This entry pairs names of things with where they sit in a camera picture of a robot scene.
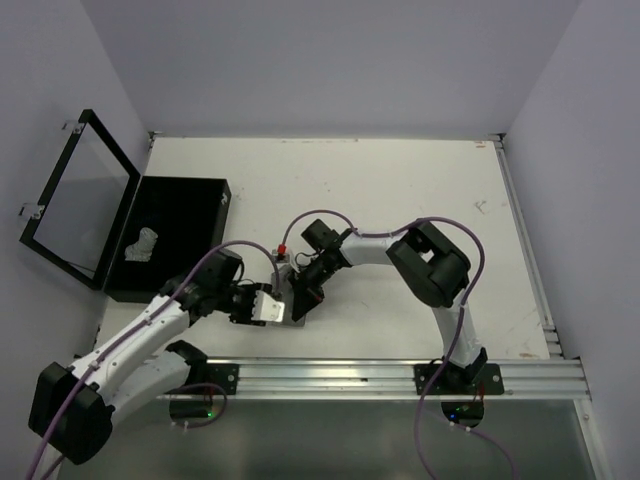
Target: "glass panel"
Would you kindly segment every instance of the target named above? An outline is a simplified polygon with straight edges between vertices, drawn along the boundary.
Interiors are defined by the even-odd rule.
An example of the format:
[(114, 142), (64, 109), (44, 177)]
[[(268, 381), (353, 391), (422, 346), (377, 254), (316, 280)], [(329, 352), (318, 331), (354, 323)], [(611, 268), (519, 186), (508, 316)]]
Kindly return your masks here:
[[(478, 427), (506, 447), (523, 480), (594, 479), (571, 401), (485, 401)], [(426, 407), (424, 452), (439, 478), (508, 479), (492, 444), (440, 420)], [(422, 479), (413, 445), (415, 402), (231, 400), (225, 417), (183, 434), (171, 429), (167, 404), (127, 419), (84, 465), (66, 463), (75, 479)]]
[(124, 167), (86, 125), (34, 239), (93, 278), (128, 181)]

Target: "black box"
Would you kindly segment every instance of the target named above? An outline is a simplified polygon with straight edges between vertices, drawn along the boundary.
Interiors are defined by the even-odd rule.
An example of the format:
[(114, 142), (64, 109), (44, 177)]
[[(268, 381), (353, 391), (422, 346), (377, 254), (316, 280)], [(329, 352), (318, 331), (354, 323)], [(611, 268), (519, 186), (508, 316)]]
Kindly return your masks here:
[[(94, 290), (148, 303), (220, 244), (230, 202), (224, 179), (141, 176), (85, 110), (20, 241)], [(150, 257), (127, 260), (144, 227), (157, 234)]]

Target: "white table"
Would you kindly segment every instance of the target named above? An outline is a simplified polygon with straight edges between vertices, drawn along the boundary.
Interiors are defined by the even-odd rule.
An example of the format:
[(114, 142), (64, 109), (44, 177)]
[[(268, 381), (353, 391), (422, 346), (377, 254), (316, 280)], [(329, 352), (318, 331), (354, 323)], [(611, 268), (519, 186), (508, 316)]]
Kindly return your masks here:
[[(365, 231), (385, 231), (419, 216), (454, 218), (482, 239), (485, 274), (470, 299), (478, 335), (493, 359), (549, 358), (527, 267), (493, 143), (434, 140), (158, 138), (147, 175), (226, 178), (233, 199), (225, 239), (275, 248), (289, 222), (316, 208), (339, 210)], [(324, 217), (342, 231), (341, 220)], [(308, 247), (294, 228), (288, 242)], [(443, 231), (470, 257), (464, 233)], [(248, 278), (268, 281), (270, 264), (238, 247)], [(430, 309), (391, 267), (340, 271), (325, 302), (302, 329), (202, 319), (182, 338), (211, 356), (432, 358), (442, 342)], [(135, 318), (143, 305), (110, 301), (98, 344)]]

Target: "open box lid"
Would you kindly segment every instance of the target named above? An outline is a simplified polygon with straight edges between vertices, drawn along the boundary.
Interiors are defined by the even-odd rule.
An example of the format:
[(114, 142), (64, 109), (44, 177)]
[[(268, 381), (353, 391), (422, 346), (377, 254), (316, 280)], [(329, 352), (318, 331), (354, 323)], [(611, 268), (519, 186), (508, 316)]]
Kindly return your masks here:
[(140, 178), (95, 112), (84, 110), (20, 241), (103, 289)]

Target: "gray wall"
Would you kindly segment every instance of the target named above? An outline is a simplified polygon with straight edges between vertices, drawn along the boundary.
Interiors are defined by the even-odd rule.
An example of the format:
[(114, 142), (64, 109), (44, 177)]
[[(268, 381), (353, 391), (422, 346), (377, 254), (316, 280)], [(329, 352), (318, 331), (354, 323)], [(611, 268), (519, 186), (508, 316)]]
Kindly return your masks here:
[(78, 0), (3, 1), (0, 64), (0, 477), (21, 478), (39, 439), (27, 428), (37, 376), (86, 351), (105, 297), (19, 244), (17, 213), (37, 201), (65, 119), (93, 107), (138, 168), (146, 134)]
[(618, 478), (640, 456), (640, 3), (584, 0), (507, 135), (551, 310)]
[(146, 127), (505, 132), (578, 0), (83, 0)]

